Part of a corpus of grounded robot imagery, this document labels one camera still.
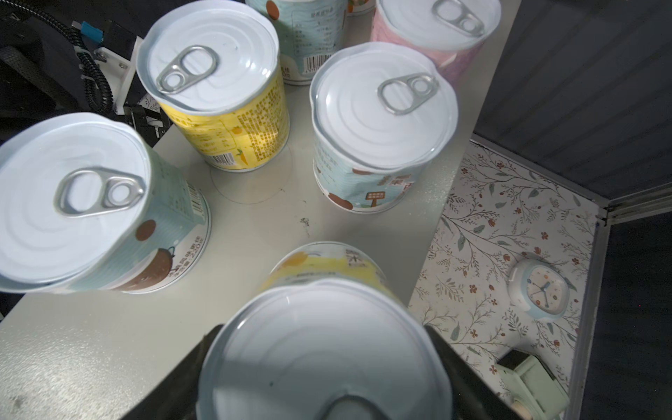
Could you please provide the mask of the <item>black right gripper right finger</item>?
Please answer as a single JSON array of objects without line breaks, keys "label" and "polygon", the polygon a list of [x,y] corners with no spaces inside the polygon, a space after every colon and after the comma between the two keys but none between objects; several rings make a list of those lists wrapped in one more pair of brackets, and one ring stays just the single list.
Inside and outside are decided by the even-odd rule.
[{"label": "black right gripper right finger", "polygon": [[500,397],[495,395],[433,327],[426,325],[425,331],[450,379],[453,390],[453,411],[458,419],[522,419]]}]

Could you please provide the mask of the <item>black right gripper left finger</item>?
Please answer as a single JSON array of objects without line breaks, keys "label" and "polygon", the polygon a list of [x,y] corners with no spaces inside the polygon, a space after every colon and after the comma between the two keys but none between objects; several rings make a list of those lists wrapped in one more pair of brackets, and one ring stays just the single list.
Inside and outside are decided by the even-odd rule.
[{"label": "black right gripper left finger", "polygon": [[196,419],[202,366],[222,328],[222,324],[217,325],[206,334],[164,380],[122,419]]}]

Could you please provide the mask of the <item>silver top can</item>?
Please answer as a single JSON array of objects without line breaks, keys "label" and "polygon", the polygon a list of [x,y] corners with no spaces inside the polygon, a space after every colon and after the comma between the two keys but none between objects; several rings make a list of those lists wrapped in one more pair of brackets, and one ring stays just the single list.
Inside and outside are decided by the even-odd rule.
[{"label": "silver top can", "polygon": [[210,233],[202,192],[126,124],[61,115],[2,145],[3,292],[156,292]]},{"label": "silver top can", "polygon": [[354,214],[395,206],[457,129],[451,84],[409,47],[367,42],[336,52],[310,90],[313,173]]},{"label": "silver top can", "polygon": [[203,159],[245,173],[286,145],[278,34],[244,3],[196,1],[156,21],[138,50],[145,90]]},{"label": "silver top can", "polygon": [[280,69],[287,84],[309,85],[322,65],[343,47],[346,0],[247,0],[245,4],[275,27]]}]

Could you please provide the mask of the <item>pink can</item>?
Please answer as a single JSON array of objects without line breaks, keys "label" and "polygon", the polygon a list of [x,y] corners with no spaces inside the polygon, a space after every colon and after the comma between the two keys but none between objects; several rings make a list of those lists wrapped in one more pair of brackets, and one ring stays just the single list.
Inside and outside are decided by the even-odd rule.
[{"label": "pink can", "polygon": [[384,0],[376,5],[370,40],[420,52],[455,84],[501,18],[498,0]]}]

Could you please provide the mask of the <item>peach label food can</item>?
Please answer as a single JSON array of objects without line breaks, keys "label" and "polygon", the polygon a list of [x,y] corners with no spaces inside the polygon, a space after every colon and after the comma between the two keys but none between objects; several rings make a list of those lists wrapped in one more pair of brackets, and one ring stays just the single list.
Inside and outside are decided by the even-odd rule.
[{"label": "peach label food can", "polygon": [[359,16],[372,12],[376,8],[376,0],[348,0],[348,15]]}]

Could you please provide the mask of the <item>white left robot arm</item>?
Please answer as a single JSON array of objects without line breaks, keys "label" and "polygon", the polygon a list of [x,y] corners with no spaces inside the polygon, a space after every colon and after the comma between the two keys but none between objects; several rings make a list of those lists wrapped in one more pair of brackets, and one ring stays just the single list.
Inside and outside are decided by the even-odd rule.
[{"label": "white left robot arm", "polygon": [[[70,25],[71,20],[106,19],[131,32],[146,35],[150,26],[167,12],[192,1],[26,1]],[[77,110],[90,110],[83,82],[68,42],[47,24],[23,12],[17,19],[1,6],[1,30],[31,28],[39,47],[26,50],[26,58],[54,79],[59,89],[77,102]],[[92,293],[49,297],[1,292],[1,419],[119,419],[146,397],[159,379],[141,377],[168,348],[150,346],[150,321],[161,324],[181,320],[178,304],[167,304],[166,293],[156,294],[167,315],[149,312],[154,297],[129,297]],[[139,344],[131,343],[131,327],[140,328]],[[147,350],[124,362],[131,350]]]}]

